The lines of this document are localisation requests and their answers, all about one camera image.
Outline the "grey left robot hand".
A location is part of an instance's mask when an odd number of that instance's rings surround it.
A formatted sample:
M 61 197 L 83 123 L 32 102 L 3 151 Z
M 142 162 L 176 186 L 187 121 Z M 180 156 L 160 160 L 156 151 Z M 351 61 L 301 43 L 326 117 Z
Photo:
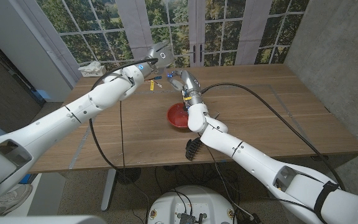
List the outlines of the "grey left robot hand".
M 151 46 L 148 50 L 146 58 L 157 58 L 158 61 L 151 65 L 152 71 L 162 73 L 174 61 L 173 53 L 170 49 L 170 42 L 163 40 Z

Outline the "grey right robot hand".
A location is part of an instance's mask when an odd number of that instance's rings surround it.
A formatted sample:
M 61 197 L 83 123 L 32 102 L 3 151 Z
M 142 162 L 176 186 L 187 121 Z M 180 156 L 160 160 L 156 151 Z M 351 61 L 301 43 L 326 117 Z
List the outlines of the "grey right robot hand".
M 180 91 L 190 106 L 203 103 L 201 85 L 187 70 L 174 70 L 167 73 L 167 80 L 176 91 Z

